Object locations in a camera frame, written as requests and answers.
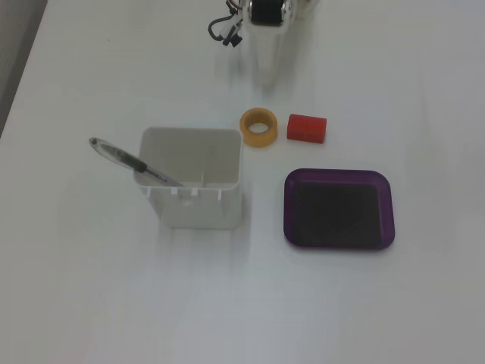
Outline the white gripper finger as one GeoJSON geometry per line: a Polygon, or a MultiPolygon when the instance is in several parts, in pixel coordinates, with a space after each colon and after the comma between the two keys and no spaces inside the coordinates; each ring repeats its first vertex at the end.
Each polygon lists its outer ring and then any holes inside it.
{"type": "Polygon", "coordinates": [[[254,54],[255,54],[255,76],[258,84],[267,88],[269,84],[269,55],[268,37],[262,32],[253,34],[254,54]]]}
{"type": "Polygon", "coordinates": [[[273,32],[270,36],[271,38],[271,66],[270,70],[268,71],[268,88],[272,89],[274,88],[278,74],[279,74],[279,69],[280,69],[280,63],[281,63],[281,52],[283,48],[283,41],[284,41],[284,34],[283,33],[278,33],[278,32],[273,32]]]}

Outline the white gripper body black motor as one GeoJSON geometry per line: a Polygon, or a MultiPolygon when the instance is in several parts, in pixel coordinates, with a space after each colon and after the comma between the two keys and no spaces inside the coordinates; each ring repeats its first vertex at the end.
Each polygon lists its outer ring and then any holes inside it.
{"type": "Polygon", "coordinates": [[[285,33],[294,18],[294,1],[244,1],[242,18],[243,24],[253,32],[285,33]]]}

